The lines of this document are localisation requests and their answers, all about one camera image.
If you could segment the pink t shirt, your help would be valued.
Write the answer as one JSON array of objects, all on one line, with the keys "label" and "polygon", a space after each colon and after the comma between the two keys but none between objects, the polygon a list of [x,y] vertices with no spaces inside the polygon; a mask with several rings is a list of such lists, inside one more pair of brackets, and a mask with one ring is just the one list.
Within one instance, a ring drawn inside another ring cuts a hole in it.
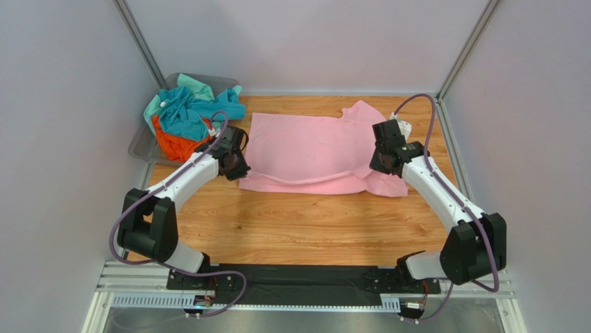
[{"label": "pink t shirt", "polygon": [[246,147],[250,170],[239,188],[248,191],[343,195],[368,192],[406,197],[400,177],[370,168],[372,126],[386,120],[359,100],[336,117],[252,114]]}]

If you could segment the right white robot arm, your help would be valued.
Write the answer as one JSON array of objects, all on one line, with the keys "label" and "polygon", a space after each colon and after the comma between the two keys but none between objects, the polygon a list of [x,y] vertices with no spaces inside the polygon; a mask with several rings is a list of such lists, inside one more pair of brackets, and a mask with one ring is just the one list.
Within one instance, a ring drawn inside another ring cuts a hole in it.
[{"label": "right white robot arm", "polygon": [[506,267],[507,227],[498,214],[487,214],[464,196],[442,174],[420,142],[407,142],[396,119],[372,127],[375,152],[370,168],[397,175],[426,201],[447,231],[439,252],[418,252],[401,257],[397,267],[409,280],[446,279],[455,285],[491,276],[500,288],[499,273]]}]

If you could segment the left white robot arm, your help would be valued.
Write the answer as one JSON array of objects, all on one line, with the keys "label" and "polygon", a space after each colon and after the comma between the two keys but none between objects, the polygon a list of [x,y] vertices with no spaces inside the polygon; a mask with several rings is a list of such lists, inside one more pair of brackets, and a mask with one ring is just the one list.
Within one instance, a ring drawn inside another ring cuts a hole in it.
[{"label": "left white robot arm", "polygon": [[137,253],[189,276],[208,276],[210,258],[180,240],[177,213],[203,185],[219,176],[229,181],[247,176],[243,156],[246,132],[228,126],[217,137],[200,145],[170,176],[146,189],[131,189],[123,211],[110,233],[111,246]]}]

